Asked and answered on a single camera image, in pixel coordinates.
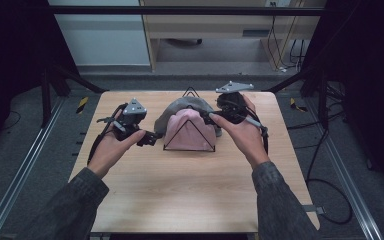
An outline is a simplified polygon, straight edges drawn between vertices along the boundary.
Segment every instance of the sleeve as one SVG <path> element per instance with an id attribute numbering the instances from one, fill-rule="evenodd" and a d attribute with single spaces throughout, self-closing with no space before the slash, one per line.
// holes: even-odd
<path id="1" fill-rule="evenodd" d="M 257 192 L 260 239 L 321 239 L 274 163 L 258 165 L 252 180 Z"/>
<path id="2" fill-rule="evenodd" d="M 86 239 L 108 187 L 88 168 L 58 191 L 16 239 Z"/>

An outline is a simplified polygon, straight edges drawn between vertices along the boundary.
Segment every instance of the hand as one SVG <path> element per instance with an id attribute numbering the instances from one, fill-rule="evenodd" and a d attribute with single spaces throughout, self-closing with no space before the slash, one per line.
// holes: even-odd
<path id="1" fill-rule="evenodd" d="M 255 112 L 255 105 L 248 99 L 248 97 L 245 95 L 243 96 L 247 106 Z M 238 149 L 245 155 L 246 159 L 251 164 L 252 169 L 263 162 L 270 161 L 264 150 L 263 139 L 258 127 L 247 121 L 233 124 L 222 116 L 216 114 L 210 114 L 210 117 L 218 126 L 229 133 Z"/>
<path id="2" fill-rule="evenodd" d="M 110 168 L 120 160 L 131 146 L 143 138 L 146 132 L 145 130 L 139 130 L 120 142 L 115 138 L 114 132 L 111 131 L 113 129 L 114 125 L 111 123 L 108 128 L 110 132 L 99 143 L 88 165 L 88 168 L 101 179 L 107 175 Z"/>

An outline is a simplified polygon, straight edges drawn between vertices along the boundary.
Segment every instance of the floor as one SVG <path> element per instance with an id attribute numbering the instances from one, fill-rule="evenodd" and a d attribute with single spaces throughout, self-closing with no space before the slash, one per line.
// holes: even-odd
<path id="1" fill-rule="evenodd" d="M 291 67 L 286 72 L 274 71 L 261 42 L 253 39 L 204 39 L 201 45 L 196 45 L 194 40 L 164 40 L 160 47 L 157 67 L 153 72 L 126 72 L 111 76 L 86 74 L 84 78 L 102 88 L 122 91 L 186 90 L 189 86 L 198 91 L 212 90 L 227 81 L 252 83 L 256 90 L 264 90 L 299 70 L 298 64 L 289 62 L 297 58 L 289 59 L 288 54 L 285 63 Z M 299 54 L 297 49 L 293 50 L 292 55 Z M 338 91 L 343 90 L 340 85 L 331 84 Z M 34 165 L 26 167 L 27 175 L 18 188 L 11 188 L 11 182 L 14 176 L 18 176 L 20 167 L 25 166 L 26 156 L 32 155 L 29 150 L 36 136 L 43 134 L 40 128 L 40 89 L 32 89 L 13 99 L 12 112 L 0 133 L 0 202 L 7 196 L 8 189 L 15 189 L 16 197 L 11 199 L 11 207 L 5 209 L 0 205 L 0 209 L 3 209 L 0 214 L 5 219 L 0 222 L 1 239 L 16 234 L 68 180 L 99 101 L 98 94 L 71 81 L 69 85 L 72 92 L 68 98 L 59 98 L 55 94 L 52 96 L 53 104 L 60 106 L 61 112 L 53 122 L 52 131 L 46 135 L 42 151 L 34 155 Z M 276 94 L 289 127 L 317 120 L 317 93 L 313 97 L 302 98 L 299 93 L 301 85 L 302 82 L 296 82 Z M 84 111 L 75 114 L 80 100 L 85 96 L 89 100 Z M 291 98 L 295 99 L 296 106 L 307 107 L 309 111 L 291 108 Z M 329 135 L 320 145 L 311 178 L 326 180 L 342 192 L 351 192 L 347 196 L 354 213 L 345 224 L 332 223 L 332 219 L 347 220 L 347 201 L 332 187 L 320 181 L 310 182 L 309 191 L 314 203 L 326 210 L 326 214 L 319 218 L 320 232 L 324 239 L 384 239 L 384 177 L 380 172 L 367 169 L 365 155 L 344 121 L 346 118 L 341 113 L 341 105 L 333 99 L 329 99 L 328 104 L 330 114 L 339 115 L 329 122 Z M 289 130 L 303 174 L 309 169 L 322 133 L 317 124 Z M 348 189 L 350 185 L 344 182 L 344 170 L 338 166 L 338 161 L 345 168 L 345 179 L 348 177 L 352 180 L 356 192 Z M 367 210 L 367 213 L 361 213 L 361 210 Z M 371 223 L 369 225 L 374 229 L 365 226 L 366 223 Z"/>

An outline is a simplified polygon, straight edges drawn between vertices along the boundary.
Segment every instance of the aluminum rail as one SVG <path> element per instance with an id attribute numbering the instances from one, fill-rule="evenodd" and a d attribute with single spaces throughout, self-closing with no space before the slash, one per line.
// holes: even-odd
<path id="1" fill-rule="evenodd" d="M 316 105 L 309 100 L 305 100 L 305 102 L 309 107 L 313 118 L 318 119 L 316 114 Z M 320 133 L 323 133 L 324 129 L 321 127 L 321 125 L 317 124 L 317 126 L 319 128 Z M 361 195 L 357 185 L 355 184 L 350 173 L 345 167 L 344 161 L 339 155 L 339 152 L 336 149 L 336 146 L 332 138 L 329 137 L 329 135 L 327 135 L 325 142 L 329 154 L 331 155 L 333 168 L 335 169 L 338 179 L 341 182 L 341 185 L 344 189 L 344 193 L 347 195 L 348 200 L 350 201 L 355 217 L 360 223 L 364 235 L 369 240 L 382 240 L 383 236 L 379 231 L 379 228 L 375 220 L 373 219 L 372 214 L 370 213 L 363 196 Z"/>
<path id="2" fill-rule="evenodd" d="M 0 202 L 0 230 L 8 214 L 10 213 L 12 206 L 17 200 L 18 194 L 21 192 L 21 189 L 23 188 L 30 171 L 34 166 L 43 148 L 43 145 L 45 144 L 52 128 L 54 127 L 64 102 L 65 99 L 58 97 L 57 102 L 55 103 L 52 111 L 51 119 L 49 120 L 48 124 L 39 131 L 36 140 L 32 144 L 29 152 L 23 160 L 23 163 L 21 164 L 20 168 L 18 169 L 18 172 L 14 176 L 14 179 L 8 187 L 4 197 L 2 198 Z"/>

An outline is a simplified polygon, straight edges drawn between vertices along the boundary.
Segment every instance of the pink object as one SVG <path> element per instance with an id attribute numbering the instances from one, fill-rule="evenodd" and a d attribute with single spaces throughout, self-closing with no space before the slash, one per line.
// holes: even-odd
<path id="1" fill-rule="evenodd" d="M 214 126 L 205 125 L 204 119 L 193 109 L 178 111 L 167 123 L 164 137 L 166 149 L 213 151 L 215 143 Z"/>

